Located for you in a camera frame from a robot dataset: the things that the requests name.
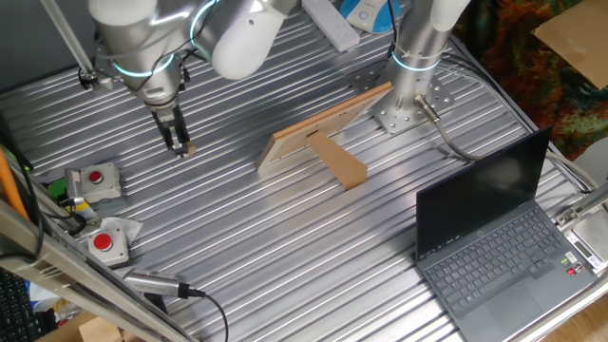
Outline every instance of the patterned cloth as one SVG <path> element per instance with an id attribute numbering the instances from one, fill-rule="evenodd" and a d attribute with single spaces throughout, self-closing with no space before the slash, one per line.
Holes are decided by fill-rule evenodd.
<path id="1" fill-rule="evenodd" d="M 472 0 L 454 30 L 539 128 L 554 125 L 552 142 L 570 160 L 608 137 L 608 87 L 598 90 L 531 32 L 580 1 Z"/>

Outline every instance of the gray cable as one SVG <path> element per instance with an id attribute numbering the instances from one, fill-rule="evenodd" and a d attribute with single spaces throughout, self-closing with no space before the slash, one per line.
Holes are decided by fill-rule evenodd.
<path id="1" fill-rule="evenodd" d="M 549 151 L 547 151 L 547 158 L 556 162 L 561 162 L 562 164 L 568 166 L 575 174 L 577 174 L 577 176 L 579 176 L 583 181 L 586 181 L 587 184 L 589 184 L 594 190 L 599 188 L 599 184 L 591 176 L 589 176 L 585 170 L 572 161 L 567 160 L 565 157 L 562 157 L 559 154 Z"/>
<path id="2" fill-rule="evenodd" d="M 434 124 L 435 124 L 435 128 L 437 128 L 437 130 L 439 131 L 439 134 L 441 134 L 441 137 L 444 138 L 444 141 L 446 141 L 449 148 L 451 148 L 452 151 L 456 152 L 459 156 L 463 157 L 464 159 L 466 159 L 468 161 L 472 161 L 472 162 L 476 162 L 483 158 L 483 157 L 479 157 L 479 156 L 473 156 L 471 154 L 466 153 L 462 149 L 460 149 L 460 147 L 458 147 L 452 141 L 452 139 L 448 136 L 448 134 L 444 130 L 444 126 L 441 124 L 441 122 L 436 122 Z"/>
<path id="3" fill-rule="evenodd" d="M 450 67 L 441 67 L 441 66 L 437 66 L 438 68 L 440 68 L 441 70 L 462 76 L 464 78 L 467 78 L 468 80 L 471 80 L 473 82 L 476 83 L 480 83 L 483 86 L 485 86 L 504 106 L 506 106 L 507 108 L 509 108 L 510 110 L 512 110 L 513 112 L 515 112 L 515 108 L 513 108 L 513 106 L 511 104 L 509 104 L 507 101 L 505 101 L 503 99 L 503 96 L 501 94 L 499 94 L 498 91 L 496 91 L 492 86 L 488 85 L 486 82 L 476 79 L 468 74 L 466 74 L 464 71 L 463 72 L 458 72 L 456 70 L 453 70 L 453 67 L 457 67 L 458 64 L 454 64 L 453 66 Z M 461 157 L 470 160 L 470 161 L 478 161 L 481 157 L 478 156 L 473 156 L 473 155 L 469 155 L 466 152 L 464 152 L 463 150 L 461 150 L 460 148 L 458 148 L 458 146 L 456 144 L 454 144 L 454 142 L 451 140 L 451 138 L 446 134 L 444 128 L 441 126 L 441 124 L 439 122 L 435 123 L 435 127 L 437 127 L 437 130 L 439 131 L 439 133 L 441 134 L 442 138 L 444 138 L 444 140 L 446 141 L 447 145 L 454 151 L 456 152 L 458 155 L 460 155 Z M 579 177 L 581 180 L 583 180 L 588 187 L 590 187 L 592 190 L 596 190 L 599 188 L 599 184 L 591 177 L 589 176 L 589 174 L 587 172 L 585 172 L 585 170 L 583 170 L 580 166 L 576 165 L 575 163 L 573 163 L 572 161 L 567 160 L 565 157 L 560 156 L 556 153 L 553 153 L 551 151 L 547 151 L 546 154 L 546 158 L 556 161 L 556 162 L 561 162 L 562 164 L 564 164 L 567 168 L 569 168 L 577 177 Z M 604 208 L 606 208 L 606 210 L 608 210 L 608 205 L 606 205 L 605 203 L 603 204 Z"/>

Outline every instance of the gray floor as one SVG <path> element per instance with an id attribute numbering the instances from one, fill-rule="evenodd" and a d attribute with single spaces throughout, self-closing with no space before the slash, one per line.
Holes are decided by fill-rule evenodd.
<path id="1" fill-rule="evenodd" d="M 416 191 L 464 165 L 431 125 L 391 136 L 365 114 L 335 135 L 370 168 L 349 192 L 310 149 L 254 168 L 273 132 L 354 96 L 347 76 L 381 60 L 389 42 L 364 34 L 339 54 L 297 12 L 247 80 L 191 64 L 180 102 L 199 153 L 187 161 L 165 150 L 140 101 L 122 88 L 83 91 L 73 71 L 1 96 L 0 110 L 40 181 L 115 162 L 129 202 L 116 215 L 143 222 L 131 246 L 138 266 L 183 274 L 212 295 L 231 340 L 460 340 L 411 257 Z M 528 133 L 483 85 L 439 77 L 455 99 L 443 121 L 462 148 L 486 154 Z M 538 200 L 549 216 L 578 198 L 547 162 Z M 168 308 L 190 333 L 223 340 L 210 303 Z"/>

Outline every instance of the emergency stop button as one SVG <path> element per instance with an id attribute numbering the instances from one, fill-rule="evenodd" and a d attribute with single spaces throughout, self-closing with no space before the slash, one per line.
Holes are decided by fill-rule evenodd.
<path id="1" fill-rule="evenodd" d="M 88 175 L 88 180 L 93 184 L 99 184 L 104 180 L 104 174 L 99 171 L 93 171 Z"/>
<path id="2" fill-rule="evenodd" d="M 112 237 L 105 233 L 99 234 L 93 240 L 93 245 L 102 252 L 109 251 L 112 248 Z"/>

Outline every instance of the white box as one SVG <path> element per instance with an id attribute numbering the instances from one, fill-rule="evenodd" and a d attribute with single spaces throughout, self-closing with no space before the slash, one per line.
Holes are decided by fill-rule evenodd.
<path id="1" fill-rule="evenodd" d="M 91 181 L 89 178 L 94 172 L 100 172 L 103 176 L 98 183 Z M 118 167 L 111 162 L 86 167 L 80 170 L 80 176 L 83 185 L 83 196 L 89 203 L 115 199 L 123 193 Z"/>
<path id="2" fill-rule="evenodd" d="M 101 234 L 108 234 L 112 239 L 112 245 L 106 251 L 101 251 L 95 247 L 95 238 Z M 107 266 L 120 264 L 129 260 L 126 235 L 121 228 L 108 229 L 91 234 L 86 239 L 86 242 L 88 244 L 88 251 Z"/>
<path id="3" fill-rule="evenodd" d="M 329 0 L 302 0 L 302 7 L 338 51 L 359 44 L 360 37 Z"/>

